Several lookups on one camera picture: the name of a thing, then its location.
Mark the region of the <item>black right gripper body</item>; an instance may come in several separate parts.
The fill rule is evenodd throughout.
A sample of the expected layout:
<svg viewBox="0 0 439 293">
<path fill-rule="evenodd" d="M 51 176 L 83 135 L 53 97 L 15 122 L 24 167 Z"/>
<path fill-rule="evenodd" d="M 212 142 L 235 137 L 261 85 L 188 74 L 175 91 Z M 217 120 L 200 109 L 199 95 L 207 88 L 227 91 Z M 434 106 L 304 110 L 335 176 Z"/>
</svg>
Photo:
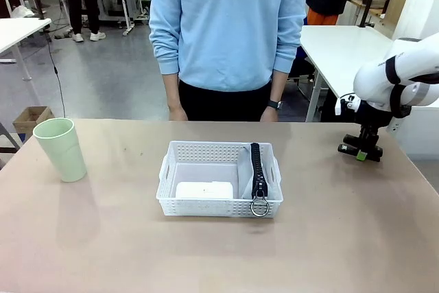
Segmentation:
<svg viewBox="0 0 439 293">
<path fill-rule="evenodd" d="M 377 135 L 378 129 L 386 127 L 393 118 L 391 112 L 376 109 L 360 99 L 355 102 L 353 109 L 354 121 L 361 126 L 359 137 Z"/>
</svg>

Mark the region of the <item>white rectangular box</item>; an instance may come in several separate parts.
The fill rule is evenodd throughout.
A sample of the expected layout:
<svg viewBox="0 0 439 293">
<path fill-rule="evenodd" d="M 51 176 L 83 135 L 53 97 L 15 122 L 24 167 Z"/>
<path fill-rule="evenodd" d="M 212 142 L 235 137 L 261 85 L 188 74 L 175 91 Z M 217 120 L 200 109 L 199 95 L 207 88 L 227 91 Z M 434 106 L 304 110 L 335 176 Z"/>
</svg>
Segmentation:
<svg viewBox="0 0 439 293">
<path fill-rule="evenodd" d="M 178 199 L 233 199 L 233 186 L 230 182 L 180 182 L 176 186 Z"/>
</svg>

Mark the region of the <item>pale green plastic cup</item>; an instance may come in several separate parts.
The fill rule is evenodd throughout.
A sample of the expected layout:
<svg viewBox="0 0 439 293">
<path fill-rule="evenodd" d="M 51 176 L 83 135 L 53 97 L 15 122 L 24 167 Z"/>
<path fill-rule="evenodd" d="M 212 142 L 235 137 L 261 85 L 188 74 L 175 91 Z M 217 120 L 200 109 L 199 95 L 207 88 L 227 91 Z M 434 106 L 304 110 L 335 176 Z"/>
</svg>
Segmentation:
<svg viewBox="0 0 439 293">
<path fill-rule="evenodd" d="M 33 129 L 33 136 L 58 171 L 61 180 L 72 183 L 86 176 L 75 123 L 69 118 L 52 118 Z"/>
</svg>

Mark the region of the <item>person right forearm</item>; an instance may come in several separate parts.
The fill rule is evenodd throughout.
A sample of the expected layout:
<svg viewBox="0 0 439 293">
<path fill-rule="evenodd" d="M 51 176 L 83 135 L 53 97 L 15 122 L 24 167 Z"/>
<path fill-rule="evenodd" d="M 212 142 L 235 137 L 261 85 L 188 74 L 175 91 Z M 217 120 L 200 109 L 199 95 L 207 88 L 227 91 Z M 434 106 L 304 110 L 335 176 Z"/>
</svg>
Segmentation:
<svg viewBox="0 0 439 293">
<path fill-rule="evenodd" d="M 178 108 L 180 107 L 178 92 L 178 30 L 152 27 L 150 41 L 165 85 L 168 107 L 170 109 Z"/>
</svg>

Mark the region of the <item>white perforated plastic basket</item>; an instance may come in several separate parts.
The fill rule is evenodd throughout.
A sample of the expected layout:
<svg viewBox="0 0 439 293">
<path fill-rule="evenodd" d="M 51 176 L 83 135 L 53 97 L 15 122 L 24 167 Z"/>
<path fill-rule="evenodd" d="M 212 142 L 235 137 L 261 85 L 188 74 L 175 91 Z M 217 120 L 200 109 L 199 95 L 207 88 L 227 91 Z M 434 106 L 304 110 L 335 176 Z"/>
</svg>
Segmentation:
<svg viewBox="0 0 439 293">
<path fill-rule="evenodd" d="M 234 218 L 273 218 L 283 201 L 281 173 L 273 147 L 262 145 L 269 181 L 276 197 L 266 199 L 267 183 L 263 177 L 259 151 L 252 151 L 256 178 L 253 179 L 252 200 L 239 198 L 237 159 L 244 142 L 171 141 L 163 158 L 156 198 L 165 215 L 211 216 Z M 180 182 L 230 182 L 233 199 L 178 199 Z"/>
</svg>

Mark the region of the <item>person left hand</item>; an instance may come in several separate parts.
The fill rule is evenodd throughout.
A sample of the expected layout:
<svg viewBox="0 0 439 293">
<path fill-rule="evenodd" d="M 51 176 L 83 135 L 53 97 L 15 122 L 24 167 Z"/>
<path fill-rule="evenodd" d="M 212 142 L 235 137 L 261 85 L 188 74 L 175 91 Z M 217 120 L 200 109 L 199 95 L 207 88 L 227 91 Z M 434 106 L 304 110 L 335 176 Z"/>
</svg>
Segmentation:
<svg viewBox="0 0 439 293">
<path fill-rule="evenodd" d="M 260 118 L 260 122 L 277 122 L 278 111 L 274 108 L 267 107 Z"/>
</svg>

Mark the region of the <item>large white table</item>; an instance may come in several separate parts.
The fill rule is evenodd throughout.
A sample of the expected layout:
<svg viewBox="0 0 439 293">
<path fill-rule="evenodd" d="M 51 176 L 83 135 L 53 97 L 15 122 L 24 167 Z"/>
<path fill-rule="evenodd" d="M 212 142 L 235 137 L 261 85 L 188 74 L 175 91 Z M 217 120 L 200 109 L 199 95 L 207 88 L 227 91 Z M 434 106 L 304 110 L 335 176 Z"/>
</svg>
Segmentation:
<svg viewBox="0 0 439 293">
<path fill-rule="evenodd" d="M 306 25 L 300 42 L 316 68 L 306 122 L 313 121 L 323 82 L 338 97 L 352 92 L 359 68 L 383 59 L 393 44 L 371 27 L 349 25 Z"/>
</svg>

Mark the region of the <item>black chair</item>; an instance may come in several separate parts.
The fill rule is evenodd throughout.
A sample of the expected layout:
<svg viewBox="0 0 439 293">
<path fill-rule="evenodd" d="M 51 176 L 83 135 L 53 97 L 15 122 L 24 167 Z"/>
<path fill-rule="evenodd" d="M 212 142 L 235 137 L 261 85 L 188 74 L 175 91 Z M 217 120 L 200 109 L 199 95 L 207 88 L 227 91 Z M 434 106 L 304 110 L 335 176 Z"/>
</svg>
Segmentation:
<svg viewBox="0 0 439 293">
<path fill-rule="evenodd" d="M 296 52 L 296 57 L 292 63 L 291 70 L 288 75 L 288 82 L 293 82 L 296 85 L 298 92 L 307 100 L 310 97 L 300 87 L 300 83 L 307 83 L 314 85 L 316 77 L 316 68 L 309 60 L 308 55 L 302 47 L 299 47 Z"/>
</svg>

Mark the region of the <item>grey pouch black zipper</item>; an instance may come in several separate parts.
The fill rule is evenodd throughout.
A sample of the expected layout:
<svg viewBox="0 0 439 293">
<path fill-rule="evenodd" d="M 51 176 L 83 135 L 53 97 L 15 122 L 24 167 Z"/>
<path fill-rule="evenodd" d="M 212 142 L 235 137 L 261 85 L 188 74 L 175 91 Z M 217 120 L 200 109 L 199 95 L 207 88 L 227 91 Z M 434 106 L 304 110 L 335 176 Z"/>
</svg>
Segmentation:
<svg viewBox="0 0 439 293">
<path fill-rule="evenodd" d="M 269 176 L 267 172 L 267 167 L 262 155 L 262 145 L 260 143 L 248 143 L 239 151 L 237 159 L 237 173 L 238 173 L 238 184 L 239 184 L 239 198 L 252 200 L 253 191 L 253 179 L 256 178 L 254 173 L 254 167 L 252 162 L 252 151 L 259 151 L 261 168 L 263 172 L 263 177 L 267 183 L 267 191 L 264 193 L 266 199 L 273 199 L 276 197 L 276 191 L 273 188 L 271 182 L 269 181 Z"/>
</svg>

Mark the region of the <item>black trousers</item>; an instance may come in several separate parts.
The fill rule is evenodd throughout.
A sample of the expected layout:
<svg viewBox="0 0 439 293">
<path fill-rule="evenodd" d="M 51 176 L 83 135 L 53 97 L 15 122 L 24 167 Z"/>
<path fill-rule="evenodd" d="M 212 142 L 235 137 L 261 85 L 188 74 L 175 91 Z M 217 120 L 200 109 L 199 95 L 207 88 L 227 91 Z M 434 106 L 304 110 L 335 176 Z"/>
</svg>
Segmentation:
<svg viewBox="0 0 439 293">
<path fill-rule="evenodd" d="M 189 121 L 259 121 L 270 100 L 270 83 L 259 89 L 223 92 L 179 82 L 180 103 Z"/>
</svg>

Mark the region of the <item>light blue sweater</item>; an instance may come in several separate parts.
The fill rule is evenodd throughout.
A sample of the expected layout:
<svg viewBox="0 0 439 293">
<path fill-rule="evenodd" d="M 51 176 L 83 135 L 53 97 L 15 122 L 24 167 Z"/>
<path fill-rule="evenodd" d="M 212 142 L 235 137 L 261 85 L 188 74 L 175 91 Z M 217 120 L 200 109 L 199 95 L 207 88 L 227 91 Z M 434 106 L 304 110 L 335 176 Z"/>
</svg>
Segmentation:
<svg viewBox="0 0 439 293">
<path fill-rule="evenodd" d="M 163 75 L 212 91 L 251 91 L 289 73 L 305 0 L 152 0 L 150 41 Z"/>
</svg>

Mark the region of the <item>open cardboard box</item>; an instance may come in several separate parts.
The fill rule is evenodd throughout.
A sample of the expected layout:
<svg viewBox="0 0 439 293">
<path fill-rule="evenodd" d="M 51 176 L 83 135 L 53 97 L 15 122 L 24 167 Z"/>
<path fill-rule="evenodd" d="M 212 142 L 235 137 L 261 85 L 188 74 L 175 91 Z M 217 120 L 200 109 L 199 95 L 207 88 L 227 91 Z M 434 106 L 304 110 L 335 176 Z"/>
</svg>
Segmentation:
<svg viewBox="0 0 439 293">
<path fill-rule="evenodd" d="M 54 114 L 50 107 L 30 106 L 25 108 L 13 121 L 13 126 L 19 134 L 32 133 L 38 124 L 52 118 L 54 118 Z"/>
</svg>

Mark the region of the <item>small white table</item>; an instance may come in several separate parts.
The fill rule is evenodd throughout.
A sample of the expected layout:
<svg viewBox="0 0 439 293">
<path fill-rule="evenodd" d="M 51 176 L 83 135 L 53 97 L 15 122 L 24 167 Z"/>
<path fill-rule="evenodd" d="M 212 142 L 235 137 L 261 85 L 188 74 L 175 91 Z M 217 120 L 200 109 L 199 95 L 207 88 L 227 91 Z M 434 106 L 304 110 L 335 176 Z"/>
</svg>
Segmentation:
<svg viewBox="0 0 439 293">
<path fill-rule="evenodd" d="M 0 19 L 0 53 L 11 50 L 16 63 L 20 67 L 23 80 L 31 81 L 23 57 L 19 51 L 19 43 L 51 23 L 51 19 L 16 18 Z"/>
</svg>

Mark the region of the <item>white plastic bag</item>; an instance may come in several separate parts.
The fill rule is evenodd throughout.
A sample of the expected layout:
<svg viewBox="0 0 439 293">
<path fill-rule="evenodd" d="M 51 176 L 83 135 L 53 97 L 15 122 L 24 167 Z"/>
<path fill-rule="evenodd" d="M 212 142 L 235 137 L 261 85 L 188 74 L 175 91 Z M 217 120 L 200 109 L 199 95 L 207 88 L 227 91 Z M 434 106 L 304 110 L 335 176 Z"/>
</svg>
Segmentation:
<svg viewBox="0 0 439 293">
<path fill-rule="evenodd" d="M 34 12 L 24 5 L 19 5 L 11 11 L 10 17 L 12 19 L 32 18 L 34 17 Z"/>
</svg>

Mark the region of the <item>black metal frame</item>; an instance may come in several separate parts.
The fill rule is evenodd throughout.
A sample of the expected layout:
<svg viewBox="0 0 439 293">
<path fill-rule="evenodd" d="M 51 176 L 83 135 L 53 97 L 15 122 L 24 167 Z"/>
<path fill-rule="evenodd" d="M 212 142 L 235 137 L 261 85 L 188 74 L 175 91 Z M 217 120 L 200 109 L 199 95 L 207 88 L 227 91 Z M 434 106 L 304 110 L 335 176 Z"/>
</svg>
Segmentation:
<svg viewBox="0 0 439 293">
<path fill-rule="evenodd" d="M 3 124 L 0 122 L 0 136 L 5 136 L 8 141 L 12 144 L 12 147 L 0 146 L 0 154 L 15 154 L 19 151 L 20 146 L 13 139 L 12 135 L 6 130 Z"/>
</svg>

